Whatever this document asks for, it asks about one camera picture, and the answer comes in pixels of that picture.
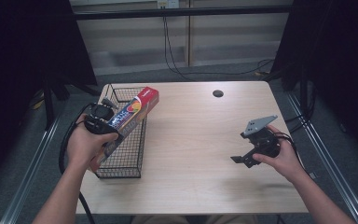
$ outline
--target gray floor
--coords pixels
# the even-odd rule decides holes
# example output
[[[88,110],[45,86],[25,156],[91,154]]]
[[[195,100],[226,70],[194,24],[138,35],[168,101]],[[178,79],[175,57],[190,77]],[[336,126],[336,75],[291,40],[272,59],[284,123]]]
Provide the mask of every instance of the gray floor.
[[[181,68],[183,73],[201,73],[185,75],[168,70],[149,70],[144,72],[132,72],[125,74],[97,76],[101,89],[107,83],[126,82],[168,82],[168,81],[235,81],[235,80],[258,80],[254,72],[240,74],[257,67],[257,63],[236,63],[226,65],[200,66],[193,68]],[[280,80],[273,80],[270,87],[277,103],[286,119],[293,118],[296,113],[289,103],[287,93],[282,90]],[[21,204],[21,210],[15,219],[18,223],[30,223],[49,193],[60,178],[58,169],[58,153],[62,137],[78,110],[85,104],[95,102],[97,97],[68,87],[72,93],[67,102],[55,102],[56,110],[62,110],[62,117],[57,130],[48,145],[44,159],[40,162],[40,168],[36,179],[33,181],[26,200]],[[7,210],[14,194],[21,184],[24,174],[27,172],[36,149],[44,134],[46,117],[43,106],[38,110],[29,110],[21,125],[21,134],[11,154],[0,170],[0,220]],[[339,170],[345,176],[351,188],[358,198],[358,145],[356,140],[349,134],[339,129],[339,122],[323,99],[317,98],[315,112],[312,117],[315,129],[328,147]],[[297,121],[288,123],[289,129],[297,125]],[[316,153],[315,148],[304,130],[292,134],[298,152],[309,172],[315,173],[318,178],[315,182],[349,215],[351,214],[345,200],[337,189],[333,179],[324,167],[324,164]],[[260,223],[275,223],[275,214],[258,216]],[[285,223],[312,223],[309,214],[283,214]],[[129,223],[128,216],[95,215],[97,223]],[[78,216],[77,223],[88,223],[85,216]]]

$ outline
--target black mechanical device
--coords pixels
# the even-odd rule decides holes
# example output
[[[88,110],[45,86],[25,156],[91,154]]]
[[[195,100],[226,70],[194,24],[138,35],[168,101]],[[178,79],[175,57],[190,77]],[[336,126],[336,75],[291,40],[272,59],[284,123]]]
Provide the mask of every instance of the black mechanical device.
[[[275,120],[278,116],[269,116],[262,119],[253,119],[249,121],[246,130],[241,133],[242,138],[249,138],[250,142],[255,146],[244,156],[231,157],[236,163],[244,163],[248,168],[260,164],[259,161],[253,159],[253,154],[259,153],[270,157],[277,157],[280,153],[278,145],[278,137],[270,131],[266,126]]]
[[[113,109],[118,108],[107,97],[102,99],[100,105],[92,105],[90,114],[84,120],[87,130],[95,134],[118,133],[117,141],[121,141],[123,136],[118,130],[108,125],[108,121],[115,115]]]

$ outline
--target round hole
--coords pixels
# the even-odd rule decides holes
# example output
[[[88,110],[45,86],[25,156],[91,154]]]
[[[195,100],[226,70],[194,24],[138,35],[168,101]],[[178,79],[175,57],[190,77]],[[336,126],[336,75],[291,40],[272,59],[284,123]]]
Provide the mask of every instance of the round hole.
[[[222,91],[216,90],[213,92],[214,97],[222,97],[224,93]]]

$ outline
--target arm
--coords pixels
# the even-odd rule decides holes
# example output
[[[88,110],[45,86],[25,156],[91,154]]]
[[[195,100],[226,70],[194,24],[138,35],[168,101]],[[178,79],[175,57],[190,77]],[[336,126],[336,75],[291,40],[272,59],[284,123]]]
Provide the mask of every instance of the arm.
[[[274,133],[280,131],[269,125]],[[304,171],[296,154],[286,140],[280,139],[281,152],[276,158],[254,154],[253,158],[264,162],[286,177],[298,191],[316,223],[354,223]]]
[[[80,116],[77,123],[84,118]],[[77,125],[68,142],[68,166],[33,223],[75,223],[80,186],[89,163],[103,143],[117,137],[117,133],[92,134],[82,122]]]

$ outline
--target electrical outlet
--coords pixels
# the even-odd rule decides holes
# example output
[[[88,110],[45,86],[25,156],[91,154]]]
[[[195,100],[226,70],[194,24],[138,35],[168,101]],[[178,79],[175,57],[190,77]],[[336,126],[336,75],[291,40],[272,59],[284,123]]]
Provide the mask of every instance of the electrical outlet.
[[[168,0],[158,0],[157,8],[168,8]]]
[[[179,0],[168,0],[168,8],[179,8]]]

